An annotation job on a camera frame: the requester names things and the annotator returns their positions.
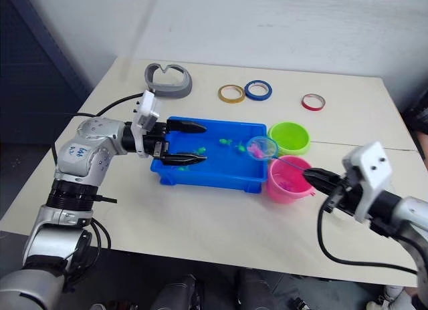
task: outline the green toy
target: green toy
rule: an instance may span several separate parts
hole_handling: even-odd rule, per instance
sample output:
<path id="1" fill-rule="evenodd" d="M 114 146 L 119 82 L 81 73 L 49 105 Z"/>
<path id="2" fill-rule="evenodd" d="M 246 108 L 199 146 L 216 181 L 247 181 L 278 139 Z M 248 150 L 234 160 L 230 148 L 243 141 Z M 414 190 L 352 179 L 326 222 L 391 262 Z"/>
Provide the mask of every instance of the green toy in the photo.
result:
<path id="1" fill-rule="evenodd" d="M 245 149 L 245 146 L 244 145 L 242 145 L 242 142 L 239 142 L 239 145 L 237 145 L 237 146 L 235 146 L 237 149 L 238 149 L 238 151 L 240 151 L 240 152 L 245 152 L 246 151 L 246 149 Z"/>
<path id="2" fill-rule="evenodd" d="M 222 144 L 222 145 L 230 145 L 230 144 L 232 144 L 232 141 L 233 140 L 231 140 L 231 139 L 226 140 L 225 138 L 221 138 L 219 140 L 220 144 Z"/>
<path id="3" fill-rule="evenodd" d="M 202 155 L 207 151 L 206 148 L 202 147 L 202 148 L 198 148 L 198 150 L 196 151 L 196 154 L 198 155 Z"/>

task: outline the floor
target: floor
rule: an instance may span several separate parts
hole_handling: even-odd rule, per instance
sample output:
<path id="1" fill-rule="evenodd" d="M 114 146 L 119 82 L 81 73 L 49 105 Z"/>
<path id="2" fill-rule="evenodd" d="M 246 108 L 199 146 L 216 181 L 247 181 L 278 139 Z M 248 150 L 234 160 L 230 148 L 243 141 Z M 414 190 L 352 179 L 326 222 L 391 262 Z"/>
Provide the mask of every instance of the floor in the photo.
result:
<path id="1" fill-rule="evenodd" d="M 0 217 L 18 194 L 48 146 L 1 145 Z M 18 270 L 27 237 L 0 232 L 0 277 Z M 149 309 L 162 287 L 181 275 L 192 273 L 205 285 L 205 308 L 233 309 L 237 267 L 124 251 L 103 251 L 96 270 L 63 294 L 57 310 L 89 309 L 100 301 L 133 301 L 139 309 Z M 287 273 L 261 271 L 278 300 L 278 309 L 293 309 L 290 300 L 300 297 L 311 309 L 364 309 L 382 290 L 378 285 L 346 281 L 326 281 Z"/>

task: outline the blue tape roll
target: blue tape roll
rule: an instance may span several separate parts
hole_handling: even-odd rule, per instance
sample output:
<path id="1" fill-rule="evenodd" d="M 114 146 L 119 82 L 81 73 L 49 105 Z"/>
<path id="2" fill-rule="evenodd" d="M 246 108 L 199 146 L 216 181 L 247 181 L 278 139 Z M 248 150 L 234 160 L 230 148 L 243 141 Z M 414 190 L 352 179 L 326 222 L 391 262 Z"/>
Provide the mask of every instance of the blue tape roll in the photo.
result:
<path id="1" fill-rule="evenodd" d="M 255 94 L 252 94 L 249 91 L 249 89 L 252 86 L 261 86 L 261 87 L 263 87 L 263 88 L 265 88 L 267 90 L 267 93 L 265 95 L 255 95 Z M 272 88 L 271 88 L 271 86 L 267 82 L 261 81 L 261 80 L 255 80 L 255 81 L 249 82 L 247 85 L 245 85 L 244 90 L 245 90 L 246 96 L 248 98 L 251 98 L 252 100 L 255 100 L 255 101 L 264 101 L 264 100 L 267 100 L 272 95 Z"/>

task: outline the pink toy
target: pink toy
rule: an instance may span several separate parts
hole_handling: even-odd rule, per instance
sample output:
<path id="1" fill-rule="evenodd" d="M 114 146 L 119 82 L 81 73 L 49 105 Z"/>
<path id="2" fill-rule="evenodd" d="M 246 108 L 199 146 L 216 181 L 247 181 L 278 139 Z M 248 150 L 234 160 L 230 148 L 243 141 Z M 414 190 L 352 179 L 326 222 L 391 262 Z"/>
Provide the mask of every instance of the pink toy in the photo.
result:
<path id="1" fill-rule="evenodd" d="M 263 151 L 260 149 L 257 144 L 252 144 L 247 148 L 247 151 L 251 153 L 251 155 L 255 158 L 262 159 L 264 157 Z"/>

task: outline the robotic arm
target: robotic arm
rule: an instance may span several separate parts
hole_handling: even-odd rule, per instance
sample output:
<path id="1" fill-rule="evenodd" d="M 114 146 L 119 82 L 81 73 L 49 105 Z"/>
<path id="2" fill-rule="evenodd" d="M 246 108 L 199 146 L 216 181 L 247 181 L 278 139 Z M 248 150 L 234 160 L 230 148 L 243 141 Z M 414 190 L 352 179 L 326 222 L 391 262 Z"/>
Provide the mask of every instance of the robotic arm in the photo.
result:
<path id="1" fill-rule="evenodd" d="M 85 229 L 92 225 L 92 205 L 94 201 L 117 202 L 97 194 L 113 156 L 136 152 L 165 165 L 206 159 L 192 153 L 169 154 L 165 139 L 171 131 L 205 132 L 204 126 L 180 120 L 157 122 L 158 103 L 148 91 L 137 105 L 133 122 L 90 118 L 62 146 L 51 192 L 25 246 L 23 268 L 0 281 L 0 308 L 53 309 L 61 292 L 84 278 L 95 261 L 88 265 L 92 234 Z"/>
<path id="2" fill-rule="evenodd" d="M 398 266 L 345 261 L 333 257 L 322 242 L 321 220 L 324 211 L 338 208 L 358 222 L 370 220 L 370 229 L 393 237 L 415 260 L 418 297 L 428 307 L 428 203 L 412 197 L 401 198 L 387 192 L 391 166 L 379 142 L 356 148 L 343 158 L 343 177 L 320 168 L 304 171 L 305 179 L 328 195 L 318 217 L 318 242 L 324 254 L 347 265 L 368 265 L 398 269 Z"/>

